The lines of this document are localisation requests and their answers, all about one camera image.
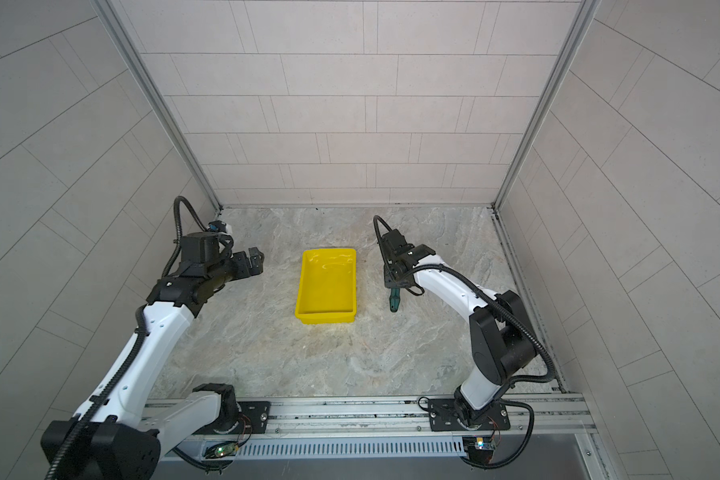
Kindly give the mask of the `green handled screwdriver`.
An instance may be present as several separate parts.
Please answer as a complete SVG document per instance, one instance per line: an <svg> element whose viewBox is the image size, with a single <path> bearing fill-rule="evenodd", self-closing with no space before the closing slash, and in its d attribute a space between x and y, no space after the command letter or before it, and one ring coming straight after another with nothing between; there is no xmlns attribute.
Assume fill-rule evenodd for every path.
<svg viewBox="0 0 720 480"><path fill-rule="evenodd" d="M395 313L399 310L401 303L401 297L400 297L400 289L399 288L392 288L390 290L389 295L389 309L391 312Z"/></svg>

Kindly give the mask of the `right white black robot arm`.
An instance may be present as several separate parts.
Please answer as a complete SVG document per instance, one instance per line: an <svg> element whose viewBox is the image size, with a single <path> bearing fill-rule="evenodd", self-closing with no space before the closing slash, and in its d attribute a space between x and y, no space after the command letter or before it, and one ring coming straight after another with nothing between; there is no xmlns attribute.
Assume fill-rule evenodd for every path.
<svg viewBox="0 0 720 480"><path fill-rule="evenodd" d="M488 423L491 409L518 383L549 383L557 372L537 337L521 298L513 291L489 291L447 265L430 247L413 245L381 218L374 219L383 261L389 309L396 312L401 292L438 296L465 319L473 370L454 393L456 417L474 429Z"/></svg>

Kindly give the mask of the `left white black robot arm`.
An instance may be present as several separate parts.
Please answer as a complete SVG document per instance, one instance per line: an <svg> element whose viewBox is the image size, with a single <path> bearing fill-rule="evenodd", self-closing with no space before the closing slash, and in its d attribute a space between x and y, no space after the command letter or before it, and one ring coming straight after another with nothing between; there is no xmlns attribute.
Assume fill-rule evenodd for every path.
<svg viewBox="0 0 720 480"><path fill-rule="evenodd" d="M135 312L133 335L92 394L65 421L53 421L40 445L49 479L148 479L167 452L203 428L250 431L230 384L206 383L144 427L149 393L184 331L228 282L262 273L264 255L192 249L161 278Z"/></svg>

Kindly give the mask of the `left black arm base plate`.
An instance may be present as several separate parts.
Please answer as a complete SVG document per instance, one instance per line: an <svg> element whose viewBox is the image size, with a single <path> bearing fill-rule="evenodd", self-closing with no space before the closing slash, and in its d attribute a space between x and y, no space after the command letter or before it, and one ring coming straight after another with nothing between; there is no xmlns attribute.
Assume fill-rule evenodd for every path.
<svg viewBox="0 0 720 480"><path fill-rule="evenodd" d="M234 423L213 429L220 435L258 435L267 429L271 403L267 401L237 401L238 416Z"/></svg>

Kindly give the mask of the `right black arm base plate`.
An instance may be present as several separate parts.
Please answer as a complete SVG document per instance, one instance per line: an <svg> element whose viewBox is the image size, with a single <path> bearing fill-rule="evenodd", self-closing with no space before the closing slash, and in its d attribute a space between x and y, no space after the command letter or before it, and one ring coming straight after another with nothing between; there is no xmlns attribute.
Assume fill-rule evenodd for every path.
<svg viewBox="0 0 720 480"><path fill-rule="evenodd" d="M479 411L471 410L467 404L462 406L452 397L420 397L417 405L427 412L433 432L507 431L511 428L508 412L499 402Z"/></svg>

